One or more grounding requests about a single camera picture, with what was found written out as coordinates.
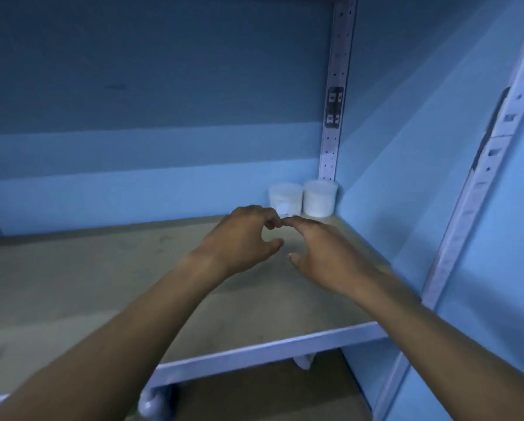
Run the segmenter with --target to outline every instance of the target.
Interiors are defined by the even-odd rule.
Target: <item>white plastic container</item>
[[[338,184],[328,180],[305,183],[303,212],[311,217],[328,217],[334,213]]]
[[[296,183],[280,183],[270,188],[270,206],[279,217],[300,215],[303,205],[303,186]]]

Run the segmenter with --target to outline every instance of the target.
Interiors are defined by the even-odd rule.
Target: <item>finger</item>
[[[316,220],[299,217],[297,215],[294,217],[286,217],[284,219],[281,219],[281,222],[284,226],[294,227],[295,230],[303,236],[305,235],[307,227],[321,224],[320,222],[317,222]]]
[[[287,258],[289,261],[291,261],[291,264],[294,265],[295,269],[299,271],[299,273],[303,276],[307,276],[307,256],[297,253],[290,253],[287,255]]]
[[[264,216],[264,225],[268,229],[272,230],[275,227],[283,226],[278,212],[273,208],[264,208],[262,214]]]
[[[266,259],[277,253],[280,248],[283,246],[285,241],[283,238],[272,239],[270,242],[265,242],[266,244]]]

